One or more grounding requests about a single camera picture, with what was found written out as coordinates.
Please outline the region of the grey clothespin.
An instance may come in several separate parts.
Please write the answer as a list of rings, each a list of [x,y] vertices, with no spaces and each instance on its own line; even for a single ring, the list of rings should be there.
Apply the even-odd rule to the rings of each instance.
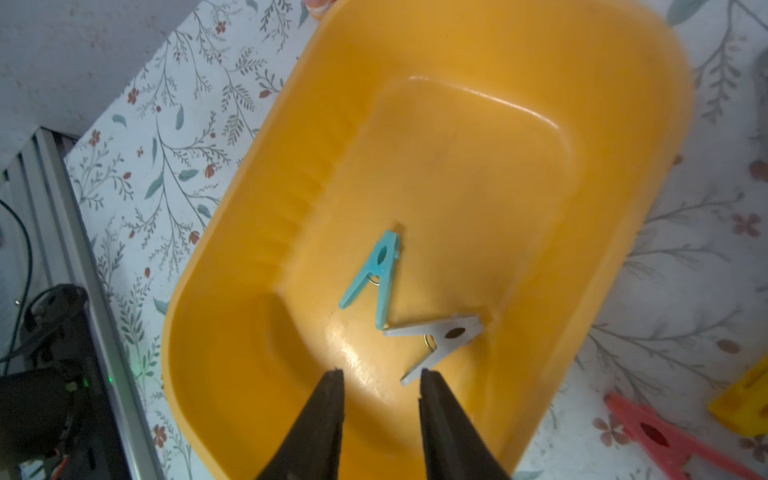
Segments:
[[[416,362],[400,379],[405,387],[417,380],[424,369],[433,369],[459,348],[470,343],[484,331],[478,315],[454,315],[401,327],[388,327],[387,337],[421,337],[429,352]]]

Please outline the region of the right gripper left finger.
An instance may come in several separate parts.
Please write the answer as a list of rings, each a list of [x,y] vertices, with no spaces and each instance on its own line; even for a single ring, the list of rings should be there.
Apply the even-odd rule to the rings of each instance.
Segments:
[[[344,405],[343,371],[325,372],[257,479],[337,479]]]

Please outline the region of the yellow plastic storage box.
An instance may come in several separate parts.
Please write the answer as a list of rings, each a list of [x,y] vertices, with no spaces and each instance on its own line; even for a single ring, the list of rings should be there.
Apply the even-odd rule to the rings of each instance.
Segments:
[[[344,479],[421,479],[420,338],[340,300],[389,230],[392,325],[476,314],[438,370],[513,471],[691,118],[675,33],[637,1],[340,1],[320,22],[183,273],[172,413],[217,479],[253,479],[327,370]]]

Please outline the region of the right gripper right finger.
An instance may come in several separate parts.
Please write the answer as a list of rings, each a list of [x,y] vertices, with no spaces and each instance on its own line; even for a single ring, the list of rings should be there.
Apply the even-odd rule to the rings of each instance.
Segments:
[[[509,479],[437,372],[423,369],[419,418],[428,479]]]

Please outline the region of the teal clothespin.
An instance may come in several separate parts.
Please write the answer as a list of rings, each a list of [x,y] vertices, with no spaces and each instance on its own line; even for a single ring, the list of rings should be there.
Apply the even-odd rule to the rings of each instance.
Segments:
[[[400,258],[400,236],[387,230],[374,245],[370,255],[358,271],[344,295],[339,307],[349,307],[367,285],[376,286],[377,304],[375,325],[378,330],[384,330],[389,313],[396,267]]]

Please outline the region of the red clothespin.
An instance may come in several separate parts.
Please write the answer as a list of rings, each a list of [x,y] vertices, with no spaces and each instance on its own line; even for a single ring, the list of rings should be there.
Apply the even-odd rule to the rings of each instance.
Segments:
[[[615,392],[606,395],[604,403],[624,426],[626,435],[640,444],[668,479],[686,480],[684,465],[692,457],[700,457],[740,479],[763,480],[748,467],[662,420],[648,406],[639,406]]]

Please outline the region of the yellow clothespin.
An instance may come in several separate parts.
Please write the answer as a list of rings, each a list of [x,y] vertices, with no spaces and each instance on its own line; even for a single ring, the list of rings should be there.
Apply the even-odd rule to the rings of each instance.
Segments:
[[[713,400],[708,410],[721,425],[738,435],[766,435],[767,357]]]

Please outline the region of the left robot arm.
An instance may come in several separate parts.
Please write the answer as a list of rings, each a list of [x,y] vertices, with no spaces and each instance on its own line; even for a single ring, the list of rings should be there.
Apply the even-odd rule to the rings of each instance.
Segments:
[[[38,294],[26,308],[23,343],[4,356],[25,369],[1,376],[1,468],[56,458],[58,479],[85,451],[98,422],[98,364],[88,327],[88,293],[60,284]]]

